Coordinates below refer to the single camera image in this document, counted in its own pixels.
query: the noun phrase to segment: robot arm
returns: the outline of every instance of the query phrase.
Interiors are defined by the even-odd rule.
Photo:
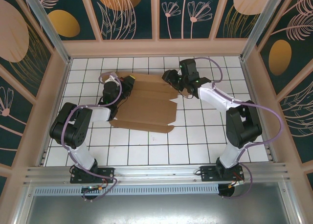
[[[114,77],[109,76],[104,83],[103,97],[100,99],[98,106],[86,106],[77,110],[66,127],[64,142],[67,151],[72,154],[78,164],[94,174],[98,174],[97,160],[89,153],[85,144],[88,126],[96,121],[113,120],[118,111],[118,104],[130,96],[135,78],[127,76],[119,80],[122,85],[121,95],[119,95],[121,88],[119,82]],[[115,99],[117,101],[114,104],[107,107],[101,106],[111,103]],[[61,144],[61,135],[65,122],[71,111],[76,107],[77,105],[73,103],[65,103],[50,128],[50,137],[55,139],[58,144]],[[82,178],[81,181],[84,180],[81,183],[89,183],[94,180],[94,176],[87,174],[84,170],[76,167],[76,165],[74,170]]]
[[[179,68],[179,72],[166,71],[162,79],[179,91],[187,89],[189,94],[210,103],[222,114],[226,113],[226,135],[229,142],[216,161],[216,169],[222,178],[227,169],[238,164],[238,157],[245,147],[262,134],[258,113],[254,107],[234,103],[236,99],[213,87],[209,79],[200,78],[194,59],[180,61]]]

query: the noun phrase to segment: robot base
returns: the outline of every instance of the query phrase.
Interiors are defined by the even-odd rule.
[[[242,180],[245,180],[243,168],[237,164],[236,166],[226,169],[223,177],[221,178],[216,166],[201,166],[200,174],[202,181],[235,181],[239,176]]]
[[[106,176],[106,177],[114,177],[114,168],[97,168],[95,172],[98,175]],[[108,183],[113,183],[113,179],[106,179]],[[84,170],[74,168],[71,171],[70,176],[70,183],[71,184],[84,184],[84,183],[103,183],[102,178],[95,177],[86,173]]]

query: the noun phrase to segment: white tile floor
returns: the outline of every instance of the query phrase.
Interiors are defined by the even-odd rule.
[[[98,83],[100,73],[128,71],[162,74],[178,68],[179,60],[194,57],[142,57],[74,59],[67,79],[60,108],[65,102],[95,104],[102,94]],[[221,90],[249,100],[249,92],[237,57],[211,57],[223,67],[224,80],[217,84]],[[208,60],[196,60],[200,76],[211,80],[220,78],[219,70]],[[225,116],[206,102],[181,95],[173,100],[177,105],[174,129],[168,134],[113,128],[109,122],[89,125],[86,144],[100,166],[166,165],[215,163],[227,142]],[[241,162],[268,161],[263,145],[248,149]],[[55,141],[51,141],[45,166],[71,166],[73,162]]]

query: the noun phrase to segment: dark teal wallpaper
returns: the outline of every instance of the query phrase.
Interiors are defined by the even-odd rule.
[[[301,161],[313,160],[313,72],[280,105]]]
[[[274,18],[276,17],[278,11],[280,10],[280,8],[282,7],[282,5],[284,4],[285,0],[281,0],[280,3],[278,4],[278,6],[276,7],[275,12],[273,13],[271,19],[269,20],[267,26],[265,27],[265,29],[263,30],[262,34],[260,35],[260,38],[258,39],[256,45],[259,46],[260,42],[262,41],[262,39],[264,38],[265,34],[268,31],[268,27],[270,26],[270,24],[273,22]]]
[[[248,38],[267,0],[227,0],[216,38]]]
[[[219,0],[160,0],[160,39],[208,38],[218,3]]]
[[[309,174],[307,174],[307,176],[308,176],[308,180],[309,180],[309,183],[310,183],[312,191],[313,191],[313,173],[309,173]]]
[[[151,0],[91,0],[103,40],[152,39]]]
[[[83,0],[39,1],[61,40],[95,40]]]
[[[0,197],[1,197],[4,185],[5,185],[5,182],[6,182],[6,177],[0,176]]]
[[[0,163],[11,166],[33,105],[0,77]]]
[[[261,50],[278,94],[313,59],[313,0],[292,0]]]
[[[15,0],[0,0],[0,64],[37,95],[51,53]]]

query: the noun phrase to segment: flattened cardboard box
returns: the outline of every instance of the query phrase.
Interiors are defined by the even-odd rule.
[[[114,127],[168,133],[176,120],[178,92],[162,80],[159,75],[117,72],[118,77],[135,77],[134,88],[127,101],[122,101],[115,116],[110,121]]]

